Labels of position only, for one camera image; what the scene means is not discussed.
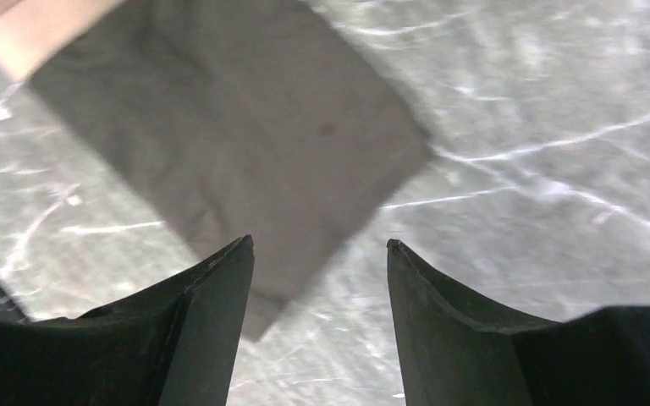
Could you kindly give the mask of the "olive underwear with beige waistband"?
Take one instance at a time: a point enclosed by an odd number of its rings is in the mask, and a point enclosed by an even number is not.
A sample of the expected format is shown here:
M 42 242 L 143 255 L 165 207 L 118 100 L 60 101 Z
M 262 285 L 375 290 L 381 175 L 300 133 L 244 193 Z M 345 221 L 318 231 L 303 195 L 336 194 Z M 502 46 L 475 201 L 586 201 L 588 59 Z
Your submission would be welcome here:
M 432 157 L 302 1 L 0 1 L 0 67 L 195 253 L 253 237 L 250 339 Z

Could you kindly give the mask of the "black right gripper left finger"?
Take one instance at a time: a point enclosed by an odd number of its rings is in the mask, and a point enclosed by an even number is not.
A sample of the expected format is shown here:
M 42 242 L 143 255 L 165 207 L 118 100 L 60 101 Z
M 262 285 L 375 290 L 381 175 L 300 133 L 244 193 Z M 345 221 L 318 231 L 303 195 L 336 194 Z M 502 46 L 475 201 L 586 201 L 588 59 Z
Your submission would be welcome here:
M 0 405 L 223 405 L 254 266 L 244 236 L 74 319 L 0 321 Z

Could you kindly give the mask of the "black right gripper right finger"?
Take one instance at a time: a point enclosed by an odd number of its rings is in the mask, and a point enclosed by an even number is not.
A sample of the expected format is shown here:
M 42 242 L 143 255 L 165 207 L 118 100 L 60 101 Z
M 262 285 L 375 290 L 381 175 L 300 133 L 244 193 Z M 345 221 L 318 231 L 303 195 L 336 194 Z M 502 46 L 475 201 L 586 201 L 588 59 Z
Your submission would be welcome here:
M 468 288 L 396 239 L 387 279 L 409 405 L 650 405 L 650 305 L 550 321 Z

